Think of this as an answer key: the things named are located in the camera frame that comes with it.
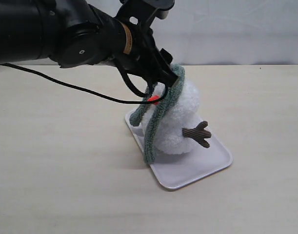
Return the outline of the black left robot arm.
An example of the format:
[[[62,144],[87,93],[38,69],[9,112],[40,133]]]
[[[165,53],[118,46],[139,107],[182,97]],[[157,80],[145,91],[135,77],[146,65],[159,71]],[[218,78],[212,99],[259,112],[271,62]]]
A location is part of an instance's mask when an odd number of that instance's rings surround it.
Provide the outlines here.
[[[115,16],[84,0],[0,0],[0,64],[50,59],[61,68],[103,64],[172,86],[172,56],[151,23],[172,0],[123,0]]]

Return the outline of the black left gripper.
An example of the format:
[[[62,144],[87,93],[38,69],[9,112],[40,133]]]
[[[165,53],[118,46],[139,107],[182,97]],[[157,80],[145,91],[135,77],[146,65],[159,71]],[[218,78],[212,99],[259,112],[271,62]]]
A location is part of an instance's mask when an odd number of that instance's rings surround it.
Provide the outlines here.
[[[129,75],[147,84],[161,82],[166,87],[172,87],[179,78],[170,68],[171,55],[156,47],[152,30],[144,32],[131,22],[110,24],[109,63],[118,69],[125,84],[132,83]]]

